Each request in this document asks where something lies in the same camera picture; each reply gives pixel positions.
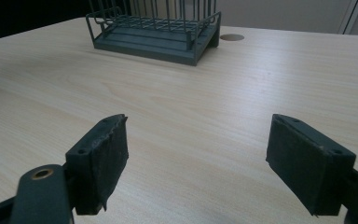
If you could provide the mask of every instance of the round hole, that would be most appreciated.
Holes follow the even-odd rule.
[[[51,169],[42,169],[42,170],[36,171],[33,174],[32,179],[33,180],[43,179],[43,178],[46,178],[46,177],[52,175],[53,173],[54,173],[54,171]]]
[[[244,38],[245,37],[243,35],[234,35],[234,34],[220,35],[220,39],[226,41],[239,41],[239,40],[243,40]]]
[[[333,152],[336,153],[336,154],[338,154],[338,155],[342,154],[342,151],[340,151],[340,150],[338,150],[338,149],[333,149]]]

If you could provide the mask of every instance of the gray wire cage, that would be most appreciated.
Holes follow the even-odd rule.
[[[89,0],[86,16],[96,49],[197,65],[219,45],[216,0]],[[100,25],[97,35],[90,21]]]

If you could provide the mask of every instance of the wooden table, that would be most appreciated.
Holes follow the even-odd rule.
[[[343,223],[312,217],[265,161],[271,116],[357,154],[358,36],[223,27],[197,67],[94,49],[84,19],[0,39],[0,202],[124,113],[130,159],[107,212],[76,223]]]

